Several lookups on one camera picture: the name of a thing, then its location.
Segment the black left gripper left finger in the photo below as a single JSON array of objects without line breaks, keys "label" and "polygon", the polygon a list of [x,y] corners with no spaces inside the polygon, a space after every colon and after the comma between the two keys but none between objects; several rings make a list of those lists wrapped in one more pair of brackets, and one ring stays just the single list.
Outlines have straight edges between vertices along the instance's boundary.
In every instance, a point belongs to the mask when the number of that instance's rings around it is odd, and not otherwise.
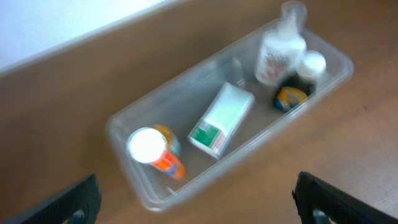
[{"label": "black left gripper left finger", "polygon": [[95,174],[75,182],[3,223],[95,223],[101,208],[101,189]]}]

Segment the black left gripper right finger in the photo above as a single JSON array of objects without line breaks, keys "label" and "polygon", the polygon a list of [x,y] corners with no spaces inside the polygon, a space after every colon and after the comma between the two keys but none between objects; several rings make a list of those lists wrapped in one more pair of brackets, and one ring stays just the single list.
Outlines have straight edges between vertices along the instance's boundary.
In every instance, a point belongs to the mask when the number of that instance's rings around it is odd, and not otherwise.
[{"label": "black left gripper right finger", "polygon": [[302,223],[397,224],[397,218],[308,172],[298,174],[292,196]]}]

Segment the orange tube white cap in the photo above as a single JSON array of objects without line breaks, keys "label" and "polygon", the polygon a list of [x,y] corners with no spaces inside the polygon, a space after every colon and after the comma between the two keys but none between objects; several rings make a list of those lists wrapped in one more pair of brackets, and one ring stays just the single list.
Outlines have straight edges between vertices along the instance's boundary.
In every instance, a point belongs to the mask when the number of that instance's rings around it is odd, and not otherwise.
[{"label": "orange tube white cap", "polygon": [[185,167],[179,157],[168,148],[163,135],[153,127],[134,131],[126,143],[131,157],[142,164],[151,165],[173,179],[185,176]]}]

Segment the dark bottle white cap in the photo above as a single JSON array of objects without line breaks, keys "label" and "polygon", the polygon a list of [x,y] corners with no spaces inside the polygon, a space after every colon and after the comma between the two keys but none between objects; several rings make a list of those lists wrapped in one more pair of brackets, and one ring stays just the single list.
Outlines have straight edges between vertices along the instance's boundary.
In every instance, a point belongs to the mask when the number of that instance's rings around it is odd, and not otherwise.
[{"label": "dark bottle white cap", "polygon": [[281,111],[290,111],[306,102],[326,73],[326,59],[317,51],[306,52],[297,69],[277,87],[272,104]]}]

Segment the white green medicine box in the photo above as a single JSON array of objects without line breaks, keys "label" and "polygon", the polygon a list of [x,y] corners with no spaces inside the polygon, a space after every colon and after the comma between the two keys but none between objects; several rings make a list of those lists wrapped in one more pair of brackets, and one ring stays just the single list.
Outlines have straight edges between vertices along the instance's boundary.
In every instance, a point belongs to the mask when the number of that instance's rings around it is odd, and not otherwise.
[{"label": "white green medicine box", "polygon": [[188,140],[203,152],[220,159],[254,102],[251,92],[224,83],[190,131]]}]

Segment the white plastic bottle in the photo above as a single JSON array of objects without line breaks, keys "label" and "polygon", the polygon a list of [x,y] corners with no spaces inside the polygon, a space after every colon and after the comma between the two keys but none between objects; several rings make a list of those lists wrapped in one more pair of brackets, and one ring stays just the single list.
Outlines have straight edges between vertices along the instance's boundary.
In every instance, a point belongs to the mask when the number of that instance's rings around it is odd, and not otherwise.
[{"label": "white plastic bottle", "polygon": [[261,37],[254,72],[260,83],[276,86],[297,67],[307,50],[306,41],[301,35],[306,19],[307,8],[304,3],[283,3],[276,27],[265,31]]}]

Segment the small jar gold lid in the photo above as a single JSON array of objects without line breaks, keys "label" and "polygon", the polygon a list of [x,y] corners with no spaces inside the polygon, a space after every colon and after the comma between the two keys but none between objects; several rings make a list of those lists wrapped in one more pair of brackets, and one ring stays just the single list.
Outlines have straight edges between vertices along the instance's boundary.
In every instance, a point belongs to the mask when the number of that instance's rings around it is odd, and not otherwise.
[{"label": "small jar gold lid", "polygon": [[176,135],[166,126],[163,125],[153,125],[153,128],[160,132],[163,137],[165,138],[165,141],[167,142],[167,148],[177,157],[180,157],[180,142]]}]

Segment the clear plastic container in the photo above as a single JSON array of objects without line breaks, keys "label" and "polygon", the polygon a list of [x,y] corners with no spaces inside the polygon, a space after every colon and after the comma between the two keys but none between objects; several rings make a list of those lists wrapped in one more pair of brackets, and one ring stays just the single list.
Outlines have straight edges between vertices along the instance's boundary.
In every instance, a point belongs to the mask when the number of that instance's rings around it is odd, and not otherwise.
[{"label": "clear plastic container", "polygon": [[[270,142],[352,77],[351,59],[316,33],[304,29],[302,36],[307,47],[326,58],[327,71],[306,103],[288,113],[277,110],[272,105],[273,89],[260,84],[254,76],[261,37],[275,25],[275,21],[267,23],[109,119],[108,138],[125,176],[146,209],[162,212],[194,196],[244,162],[248,155]],[[226,82],[250,91],[255,102],[221,157],[215,159],[192,145],[187,137]],[[168,177],[129,155],[130,135],[155,124],[168,127],[176,135],[181,147],[180,159],[185,166],[183,179]]]}]

